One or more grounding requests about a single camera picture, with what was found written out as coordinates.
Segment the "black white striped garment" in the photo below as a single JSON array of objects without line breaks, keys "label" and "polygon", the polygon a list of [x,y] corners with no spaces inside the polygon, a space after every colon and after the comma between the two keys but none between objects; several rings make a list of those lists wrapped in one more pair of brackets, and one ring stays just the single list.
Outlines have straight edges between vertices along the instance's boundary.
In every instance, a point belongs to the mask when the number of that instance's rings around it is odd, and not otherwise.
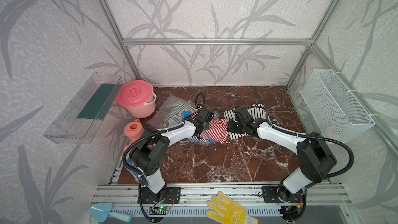
[{"label": "black white striped garment", "polygon": [[[253,106],[250,106],[250,107],[246,107],[247,109],[248,109],[248,112],[249,112],[249,114],[253,117],[253,119],[255,120],[255,122],[257,123],[257,125],[258,125],[258,129],[257,129],[257,131],[258,131],[258,137],[255,137],[255,138],[259,138],[260,136],[259,136],[259,128],[260,128],[260,125],[261,124],[263,124],[263,123],[269,123],[269,114],[268,114],[268,111],[267,111],[267,109],[264,107],[264,105],[262,105],[262,104],[255,104],[255,105],[253,105]],[[226,120],[231,120],[231,119],[234,119],[234,115],[233,115],[233,110],[228,110],[228,111],[225,111],[224,113],[223,113],[223,115],[224,115],[224,118],[226,119]],[[248,136],[248,135],[244,135],[244,134],[237,134],[237,133],[230,133],[229,132],[229,137],[230,137],[230,139],[231,140],[237,140],[238,138],[241,138],[241,137],[244,137],[244,136]]]}]

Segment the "red white striped garment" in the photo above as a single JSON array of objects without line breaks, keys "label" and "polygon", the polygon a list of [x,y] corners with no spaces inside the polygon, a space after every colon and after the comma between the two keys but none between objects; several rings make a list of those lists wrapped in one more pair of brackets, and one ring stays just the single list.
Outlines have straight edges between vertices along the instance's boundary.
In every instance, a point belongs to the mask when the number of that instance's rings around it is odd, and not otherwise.
[{"label": "red white striped garment", "polygon": [[229,121],[226,119],[213,119],[209,123],[209,129],[202,132],[201,138],[223,144],[229,135],[228,125]]}]

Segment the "clear plastic vacuum bag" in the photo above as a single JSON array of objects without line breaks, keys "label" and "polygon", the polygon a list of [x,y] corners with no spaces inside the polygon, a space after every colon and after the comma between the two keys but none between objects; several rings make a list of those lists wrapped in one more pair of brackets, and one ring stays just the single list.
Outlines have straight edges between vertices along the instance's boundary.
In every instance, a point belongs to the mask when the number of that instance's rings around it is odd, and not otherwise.
[{"label": "clear plastic vacuum bag", "polygon": [[[194,103],[171,95],[166,99],[163,105],[154,112],[153,116],[147,120],[147,124],[155,129],[173,127],[181,123],[185,112],[191,114],[196,110],[197,108]],[[205,146],[217,143],[216,140],[210,137],[209,130],[205,130],[200,138],[192,136],[186,138],[186,141]]]}]

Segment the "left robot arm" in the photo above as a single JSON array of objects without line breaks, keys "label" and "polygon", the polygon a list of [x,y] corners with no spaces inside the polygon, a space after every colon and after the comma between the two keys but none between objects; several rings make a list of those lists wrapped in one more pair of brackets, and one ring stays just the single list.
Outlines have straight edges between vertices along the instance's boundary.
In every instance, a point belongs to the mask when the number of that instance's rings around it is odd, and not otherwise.
[{"label": "left robot arm", "polygon": [[125,169],[149,192],[159,195],[166,189],[160,167],[168,148],[192,136],[198,138],[209,127],[214,116],[214,112],[202,107],[182,118],[177,125],[146,131],[124,151],[122,162]]}]

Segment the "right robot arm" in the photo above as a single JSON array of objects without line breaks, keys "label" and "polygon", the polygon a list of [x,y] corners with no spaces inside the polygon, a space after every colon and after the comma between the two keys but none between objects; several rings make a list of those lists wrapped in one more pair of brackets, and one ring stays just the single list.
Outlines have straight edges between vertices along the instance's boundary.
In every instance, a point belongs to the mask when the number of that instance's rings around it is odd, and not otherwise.
[{"label": "right robot arm", "polygon": [[[296,194],[324,179],[348,172],[354,164],[354,153],[346,144],[316,132],[298,133],[279,127],[271,122],[268,111],[263,106],[237,107],[232,114],[229,132],[274,142],[298,156],[300,166],[281,182],[280,192]],[[347,164],[334,173],[331,170],[337,165],[337,159],[328,143],[341,146],[349,157]]]}]

